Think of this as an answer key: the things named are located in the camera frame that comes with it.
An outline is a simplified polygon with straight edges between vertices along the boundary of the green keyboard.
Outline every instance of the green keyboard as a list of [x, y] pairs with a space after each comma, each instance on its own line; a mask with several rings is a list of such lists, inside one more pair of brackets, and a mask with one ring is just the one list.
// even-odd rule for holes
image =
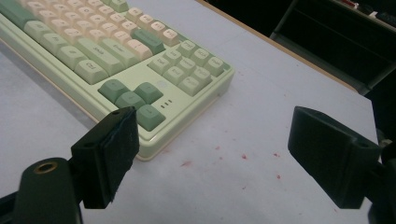
[[226, 92], [234, 73], [125, 0], [0, 0], [0, 38], [94, 120], [134, 106], [141, 161]]

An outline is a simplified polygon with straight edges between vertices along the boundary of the light green keycap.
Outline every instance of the light green keycap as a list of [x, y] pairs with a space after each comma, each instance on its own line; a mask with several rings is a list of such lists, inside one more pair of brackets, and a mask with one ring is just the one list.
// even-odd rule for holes
[[224, 62], [216, 57], [212, 57], [207, 61], [204, 68], [214, 77], [218, 77], [224, 71]]
[[132, 34], [132, 38], [146, 45], [151, 50], [153, 55], [165, 50], [161, 39], [144, 29], [134, 31], [134, 33]]
[[0, 0], [0, 12], [20, 29], [28, 21], [35, 21], [35, 16], [15, 0]]
[[178, 83], [180, 83], [184, 78], [187, 77], [187, 74], [184, 73], [183, 70], [181, 70], [180, 68], [173, 66], [163, 74], [163, 77], [175, 86], [177, 86]]
[[199, 66], [204, 66], [204, 64], [209, 59], [210, 53], [204, 49], [197, 49], [192, 55], [191, 59], [197, 63]]
[[116, 12], [128, 11], [128, 3], [125, 0], [110, 0], [110, 7], [112, 7]]
[[181, 53], [175, 49], [167, 50], [163, 57], [168, 60], [172, 65], [178, 64], [181, 60]]
[[148, 67], [150, 67], [152, 70], [154, 70], [156, 73], [160, 74], [161, 76], [165, 71], [169, 69], [170, 66], [171, 64], [168, 62], [168, 60], [166, 60], [163, 57], [156, 58], [148, 64]]
[[87, 56], [73, 46], [61, 47], [57, 53], [57, 58], [72, 70], [75, 69], [77, 63], [88, 59]]
[[128, 88], [116, 79], [110, 79], [106, 81], [101, 88], [98, 90], [104, 95], [107, 100], [111, 103], [115, 103], [116, 100], [125, 92], [129, 91]]
[[202, 88], [212, 81], [209, 71], [203, 67], [197, 67], [191, 74], [191, 77], [195, 78], [200, 83]]
[[131, 51], [113, 39], [106, 38], [99, 45], [120, 60], [127, 68], [139, 63], [139, 59]]
[[58, 34], [44, 34], [40, 40], [40, 45], [43, 46], [51, 54], [56, 55], [61, 47], [67, 46], [66, 40]]
[[116, 106], [118, 108], [134, 106], [136, 110], [145, 104], [146, 102], [142, 99], [142, 97], [132, 91], [127, 91], [123, 93], [116, 101]]
[[193, 77], [184, 78], [177, 86], [189, 96], [194, 96], [202, 88], [199, 81]]
[[190, 58], [193, 52], [195, 52], [195, 48], [197, 46], [192, 43], [190, 40], [185, 40], [180, 43], [177, 50], [183, 55], [184, 57]]
[[177, 67], [183, 70], [188, 76], [195, 70], [195, 66], [195, 62], [188, 58], [183, 58], [177, 64]]
[[23, 31], [32, 37], [36, 42], [39, 42], [44, 34], [53, 33], [52, 30], [42, 21], [26, 22]]
[[125, 69], [120, 60], [88, 38], [80, 38], [75, 46], [86, 54], [88, 58], [103, 67], [109, 76], [113, 76]]
[[149, 105], [163, 96], [163, 93], [149, 82], [140, 84], [138, 87], [136, 87], [134, 92], [142, 97], [146, 104]]
[[90, 85], [108, 78], [106, 71], [92, 60], [84, 60], [79, 62], [76, 65], [75, 72]]
[[136, 112], [137, 123], [151, 132], [164, 120], [165, 116], [152, 105], [143, 105]]

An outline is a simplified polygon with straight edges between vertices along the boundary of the table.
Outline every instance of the table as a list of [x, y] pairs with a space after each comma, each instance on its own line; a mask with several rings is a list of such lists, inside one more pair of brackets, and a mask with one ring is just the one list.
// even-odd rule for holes
[[[228, 92], [161, 154], [134, 161], [106, 210], [85, 223], [368, 223], [340, 210], [287, 143], [296, 105], [320, 110], [376, 142], [371, 102], [203, 2], [134, 0], [236, 70]], [[0, 196], [30, 164], [69, 159], [94, 126], [37, 71], [0, 44]]]

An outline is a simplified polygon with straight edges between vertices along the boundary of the white table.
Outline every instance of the white table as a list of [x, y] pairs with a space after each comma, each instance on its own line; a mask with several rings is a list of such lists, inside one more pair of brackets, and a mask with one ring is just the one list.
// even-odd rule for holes
[[[340, 210], [289, 154], [296, 105], [376, 142], [371, 102], [195, 1], [134, 0], [236, 70], [229, 91], [154, 160], [135, 161], [85, 223], [368, 223]], [[0, 44], [0, 197], [30, 164], [69, 159], [94, 122]]]

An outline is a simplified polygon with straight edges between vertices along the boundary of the mechanical keyboard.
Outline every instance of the mechanical keyboard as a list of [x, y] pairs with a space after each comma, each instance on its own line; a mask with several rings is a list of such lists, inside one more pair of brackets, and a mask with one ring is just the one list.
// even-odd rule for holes
[[141, 161], [226, 92], [234, 73], [125, 0], [0, 0], [0, 38], [94, 120], [134, 106]]

